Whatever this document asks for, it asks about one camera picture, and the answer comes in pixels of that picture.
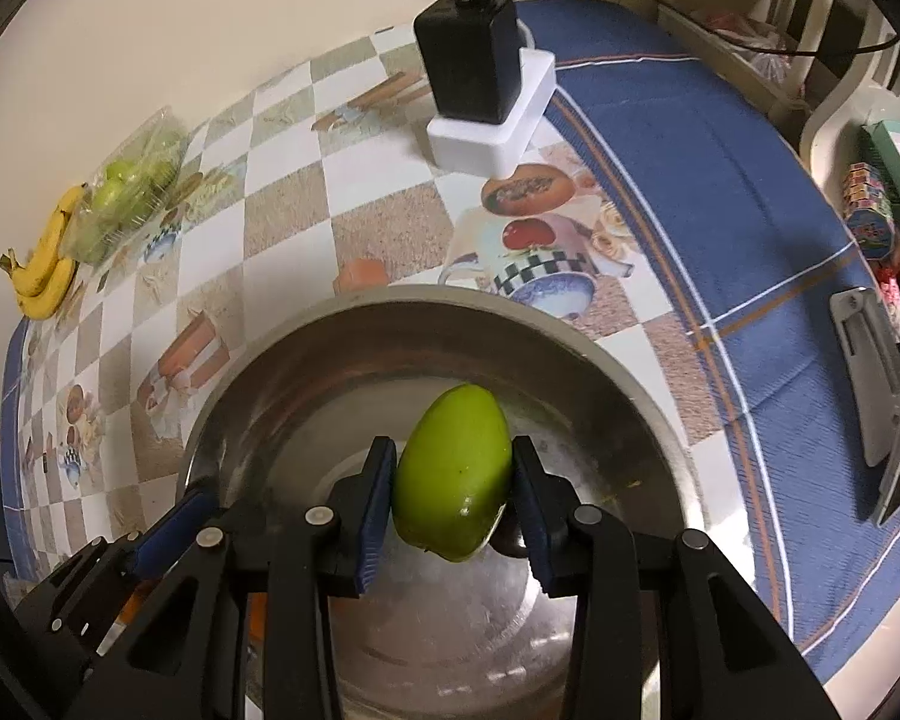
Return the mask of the oblong green fruit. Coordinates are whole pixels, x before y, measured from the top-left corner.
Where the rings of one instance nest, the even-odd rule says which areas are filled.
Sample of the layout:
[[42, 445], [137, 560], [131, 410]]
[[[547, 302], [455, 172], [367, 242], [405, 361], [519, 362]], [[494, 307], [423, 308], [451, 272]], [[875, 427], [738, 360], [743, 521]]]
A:
[[510, 461], [496, 397], [474, 383], [443, 392], [404, 444], [393, 488], [397, 534], [445, 561], [470, 559], [504, 509]]

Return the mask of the clear box of green fruits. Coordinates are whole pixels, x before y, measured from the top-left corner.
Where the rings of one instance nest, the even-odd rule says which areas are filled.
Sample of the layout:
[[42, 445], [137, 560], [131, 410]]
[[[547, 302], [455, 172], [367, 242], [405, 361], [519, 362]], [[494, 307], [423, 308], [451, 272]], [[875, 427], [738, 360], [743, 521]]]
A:
[[103, 161], [87, 182], [61, 241], [61, 254], [98, 265], [164, 208], [182, 167], [188, 132], [162, 107]]

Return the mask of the large steel bowl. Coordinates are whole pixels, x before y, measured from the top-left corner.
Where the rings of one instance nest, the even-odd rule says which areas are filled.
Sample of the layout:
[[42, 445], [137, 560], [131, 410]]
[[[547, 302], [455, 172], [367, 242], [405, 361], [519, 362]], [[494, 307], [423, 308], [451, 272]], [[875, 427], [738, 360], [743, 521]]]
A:
[[367, 592], [329, 606], [347, 717], [559, 715], [575, 605], [499, 517], [489, 475], [514, 437], [634, 532], [701, 522], [688, 450], [621, 362], [539, 310], [437, 286], [332, 299], [256, 343], [199, 413], [180, 486], [306, 511], [380, 436], [424, 483], [398, 507], [425, 532], [386, 535]]

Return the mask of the dark cherry with stem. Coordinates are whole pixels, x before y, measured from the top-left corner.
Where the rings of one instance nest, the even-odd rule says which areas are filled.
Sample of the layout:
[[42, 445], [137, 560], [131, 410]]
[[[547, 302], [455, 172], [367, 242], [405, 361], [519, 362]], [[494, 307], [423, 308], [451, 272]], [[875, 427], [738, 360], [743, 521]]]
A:
[[505, 557], [512, 559], [525, 559], [528, 556], [525, 539], [520, 527], [520, 518], [517, 511], [510, 505], [505, 505], [504, 511], [494, 528], [489, 544], [493, 550]]

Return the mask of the yellow banana bunch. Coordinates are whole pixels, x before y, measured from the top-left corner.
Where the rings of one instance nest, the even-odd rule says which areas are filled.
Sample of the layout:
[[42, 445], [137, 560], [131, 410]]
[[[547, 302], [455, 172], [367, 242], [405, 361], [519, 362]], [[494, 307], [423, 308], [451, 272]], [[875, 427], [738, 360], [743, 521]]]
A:
[[30, 320], [51, 317], [68, 293], [77, 263], [59, 253], [69, 220], [87, 193], [87, 185], [69, 188], [58, 200], [40, 239], [25, 265], [13, 249], [0, 257], [0, 268], [11, 280], [20, 312]]

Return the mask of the grey phone stand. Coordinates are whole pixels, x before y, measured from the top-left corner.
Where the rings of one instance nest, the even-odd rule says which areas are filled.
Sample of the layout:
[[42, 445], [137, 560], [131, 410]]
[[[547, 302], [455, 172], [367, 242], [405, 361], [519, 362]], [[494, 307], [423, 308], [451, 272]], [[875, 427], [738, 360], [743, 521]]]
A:
[[880, 294], [852, 288], [829, 298], [837, 338], [859, 413], [863, 460], [878, 466], [893, 445], [891, 413], [900, 389], [900, 352]]

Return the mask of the checkered patterned tablecloth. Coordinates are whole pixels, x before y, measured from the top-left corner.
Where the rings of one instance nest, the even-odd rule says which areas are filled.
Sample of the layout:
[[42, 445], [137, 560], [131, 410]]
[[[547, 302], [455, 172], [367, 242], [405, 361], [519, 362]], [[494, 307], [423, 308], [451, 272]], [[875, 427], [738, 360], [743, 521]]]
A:
[[520, 208], [510, 238], [550, 224], [595, 266], [546, 309], [628, 366], [692, 460], [727, 456], [649, 248], [577, 149], [541, 124], [510, 181], [443, 171], [425, 154], [432, 110], [408, 29], [284, 71], [197, 128], [160, 210], [100, 241], [55, 312], [14, 333], [1, 483], [20, 583], [154, 523], [211, 388], [295, 310], [380, 284], [491, 288], [460, 262], [504, 202]]

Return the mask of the blue cloth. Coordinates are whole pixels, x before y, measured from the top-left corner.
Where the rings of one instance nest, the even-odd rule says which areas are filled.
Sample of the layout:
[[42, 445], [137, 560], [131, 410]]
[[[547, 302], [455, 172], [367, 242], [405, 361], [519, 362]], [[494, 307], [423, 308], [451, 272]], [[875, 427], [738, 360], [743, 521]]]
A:
[[756, 589], [829, 679], [900, 597], [900, 509], [873, 522], [832, 294], [854, 239], [764, 117], [621, 5], [526, 0], [556, 59], [548, 121], [621, 211], [706, 374], [748, 512]]

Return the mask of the white box base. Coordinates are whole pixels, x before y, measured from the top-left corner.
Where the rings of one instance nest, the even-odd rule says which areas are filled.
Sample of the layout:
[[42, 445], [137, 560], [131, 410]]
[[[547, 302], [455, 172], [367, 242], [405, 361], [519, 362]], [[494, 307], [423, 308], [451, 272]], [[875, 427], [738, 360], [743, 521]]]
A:
[[505, 179], [517, 169], [556, 89], [556, 57], [520, 49], [521, 90], [502, 124], [448, 119], [437, 114], [425, 132], [434, 163], [442, 171]]

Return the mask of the colourful round tin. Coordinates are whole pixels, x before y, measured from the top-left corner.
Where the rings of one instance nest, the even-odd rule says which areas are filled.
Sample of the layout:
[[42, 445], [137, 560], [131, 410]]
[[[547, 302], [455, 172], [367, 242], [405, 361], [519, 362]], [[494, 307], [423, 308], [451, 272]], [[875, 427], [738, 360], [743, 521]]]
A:
[[893, 254], [896, 225], [880, 171], [857, 161], [842, 184], [842, 216], [866, 260], [881, 262]]

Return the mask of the black power adapter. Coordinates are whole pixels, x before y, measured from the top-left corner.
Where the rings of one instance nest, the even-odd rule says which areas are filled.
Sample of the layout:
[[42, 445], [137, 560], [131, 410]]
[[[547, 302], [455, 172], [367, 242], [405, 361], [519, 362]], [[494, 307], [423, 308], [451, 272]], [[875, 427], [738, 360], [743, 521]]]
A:
[[521, 91], [514, 0], [463, 8], [436, 0], [413, 23], [437, 112], [445, 119], [500, 125]]

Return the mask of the white chair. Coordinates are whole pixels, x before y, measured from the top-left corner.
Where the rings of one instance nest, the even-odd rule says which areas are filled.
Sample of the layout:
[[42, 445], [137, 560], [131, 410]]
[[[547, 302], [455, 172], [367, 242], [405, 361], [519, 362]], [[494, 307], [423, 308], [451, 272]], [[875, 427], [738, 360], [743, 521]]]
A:
[[837, 200], [860, 137], [900, 123], [900, 39], [873, 0], [758, 0], [751, 15], [795, 52], [780, 80], [756, 80], [756, 107]]

